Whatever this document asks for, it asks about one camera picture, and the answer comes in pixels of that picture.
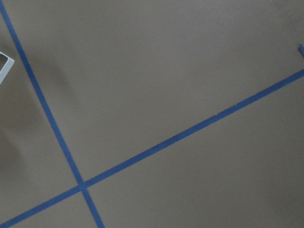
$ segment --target concrete floor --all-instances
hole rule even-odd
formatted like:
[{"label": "concrete floor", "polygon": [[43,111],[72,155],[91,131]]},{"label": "concrete floor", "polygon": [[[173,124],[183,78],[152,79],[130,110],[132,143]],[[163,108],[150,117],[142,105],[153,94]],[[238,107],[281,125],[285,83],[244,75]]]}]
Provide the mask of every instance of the concrete floor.
[{"label": "concrete floor", "polygon": [[[304,68],[300,0],[2,1],[84,181]],[[0,51],[15,59],[0,86],[4,228],[77,181],[3,18]],[[89,187],[104,227],[304,227],[303,91]],[[13,227],[97,225],[79,192]]]}]

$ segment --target blue painter's tape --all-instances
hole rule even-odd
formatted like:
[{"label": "blue painter's tape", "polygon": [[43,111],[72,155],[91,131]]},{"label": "blue painter's tape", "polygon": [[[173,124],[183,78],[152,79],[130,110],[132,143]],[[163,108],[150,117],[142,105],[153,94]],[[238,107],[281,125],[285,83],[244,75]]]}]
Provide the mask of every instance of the blue painter's tape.
[{"label": "blue painter's tape", "polygon": [[92,200],[92,197],[91,197],[88,189],[84,188],[83,191],[82,191],[82,194],[83,194],[83,196],[86,200],[86,203],[87,203],[87,205],[88,205],[88,207],[91,211],[91,214],[92,214],[92,216],[95,220],[95,223],[97,224],[97,227],[98,228],[105,228],[105,225],[104,225],[104,223],[103,223],[103,221],[102,221],[102,219],[101,219],[101,217],[100,217],[100,215],[97,211],[97,208],[96,208],[96,206],[95,206],[95,204]]},{"label": "blue painter's tape", "polygon": [[252,104],[253,102],[255,102],[255,101],[273,93],[274,91],[276,91],[276,90],[294,82],[295,80],[298,80],[298,79],[302,78],[303,76],[304,76],[304,69],[295,73],[294,75],[291,75],[290,77],[288,77],[288,78],[286,78],[286,79],[284,79],[284,80],[282,80],[282,81],[280,81],[280,82],[278,82],[278,83],[276,83],[276,84],[258,92],[257,94],[239,102],[237,105],[231,106],[230,108],[225,109],[224,111],[220,112],[219,114],[214,115],[214,116],[198,123],[197,125],[194,125],[193,127],[191,127],[189,129],[187,129],[187,130],[185,130],[185,131],[183,131],[183,132],[181,132],[181,133],[179,133],[179,134],[161,142],[160,144],[158,144],[158,145],[156,145],[156,146],[154,146],[154,147],[152,147],[152,148],[150,148],[150,149],[148,149],[148,150],[146,150],[146,151],[144,151],[144,152],[142,152],[142,153],[140,153],[140,154],[138,154],[138,155],[136,155],[136,156],[134,156],[134,157],[118,164],[118,165],[116,165],[116,166],[114,166],[111,169],[108,169],[105,172],[102,172],[101,174],[99,174],[99,175],[97,175],[97,176],[95,176],[95,177],[93,177],[89,180],[87,180],[85,182],[86,186],[90,187],[90,186],[92,186],[92,185],[94,185],[94,184],[96,184],[96,183],[98,183],[98,182],[100,182],[100,181],[102,181],[102,180],[104,180],[104,179],[106,179],[106,178],[108,178],[108,177],[110,177],[110,176],[128,168],[128,167],[130,167],[131,165],[136,164],[137,162],[139,162],[139,161],[157,153],[158,151],[160,151],[160,150],[178,142],[179,140],[182,140],[183,138],[186,138],[187,136],[189,136],[189,135],[191,135],[191,134],[193,134],[193,133],[195,133],[195,132],[197,132],[197,131],[199,131],[199,130],[201,130],[201,129],[203,129],[203,128],[205,128],[205,127],[207,127],[207,126],[209,126],[209,125],[211,125],[211,124],[213,124],[213,123],[215,123],[215,122],[217,122],[217,121],[219,121],[223,118],[225,118],[226,116],[228,116],[228,115],[230,115],[230,114],[232,114],[232,113],[234,113],[234,112]]},{"label": "blue painter's tape", "polygon": [[78,186],[68,190],[68,191],[65,191],[63,193],[61,193],[60,195],[57,195],[55,196],[54,198],[51,198],[49,199],[48,201],[44,202],[44,203],[41,203],[40,205],[8,220],[7,222],[5,223],[2,223],[0,225],[0,228],[9,228],[11,226],[14,226],[16,225],[17,223],[23,221],[23,220],[26,220],[28,219],[29,217],[32,217],[33,215],[36,215],[38,214],[39,212],[75,195],[76,193],[80,192],[80,188]]},{"label": "blue painter's tape", "polygon": [[[22,47],[22,45],[19,41],[19,38],[16,34],[16,31],[15,31],[15,29],[14,29],[14,27],[13,27],[11,21],[10,21],[9,15],[8,15],[5,7],[4,7],[4,4],[3,4],[2,0],[0,0],[0,12],[3,16],[3,19],[4,19],[5,23],[6,23],[6,26],[8,27],[9,33],[10,33],[10,35],[11,35],[13,41],[14,41],[16,49],[17,49],[17,51],[19,53],[19,56],[22,60],[23,66],[25,67],[25,70],[26,70],[26,72],[29,76],[29,79],[30,79],[33,87],[34,87],[34,90],[37,94],[37,97],[38,97],[40,103],[41,103],[41,106],[42,106],[42,108],[43,108],[43,110],[44,110],[44,112],[47,116],[47,119],[48,119],[48,121],[49,121],[49,123],[50,123],[50,125],[53,129],[53,132],[54,132],[54,134],[57,138],[57,141],[58,141],[58,143],[61,147],[61,150],[66,157],[66,160],[67,160],[67,162],[70,166],[70,169],[72,170],[72,173],[73,173],[78,185],[80,187],[84,186],[84,181],[83,181],[83,179],[80,175],[80,172],[79,172],[79,170],[76,166],[76,163],[75,163],[75,161],[72,157],[72,154],[71,154],[71,152],[70,152],[70,150],[69,150],[69,148],[68,148],[68,146],[67,146],[67,144],[66,144],[66,142],[65,142],[65,140],[64,140],[64,138],[61,134],[61,131],[60,131],[60,129],[59,129],[54,117],[53,117],[53,114],[52,114],[52,112],[51,112],[51,110],[48,106],[48,103],[47,103],[47,101],[46,101],[46,99],[45,99],[45,97],[44,97],[44,95],[43,95],[43,93],[40,89],[38,81],[37,81],[37,79],[34,75],[34,72],[31,68],[30,64],[29,64],[28,58],[26,57],[26,54],[25,54],[25,52],[23,50],[23,47]],[[98,228],[104,228],[104,225],[101,221],[101,218],[98,214],[98,211],[97,211],[97,209],[96,209],[96,207],[95,207],[95,205],[92,201],[91,196],[88,194],[87,189],[86,188],[82,189],[82,192],[85,193],[85,194],[83,194],[83,196],[84,196],[86,202],[89,202],[88,207],[90,208],[90,211],[91,211],[92,216],[93,216],[93,218],[96,222],[97,227]]]},{"label": "blue painter's tape", "polygon": [[299,51],[300,51],[301,55],[304,57],[304,47],[302,44],[300,44],[300,46],[299,46]]}]

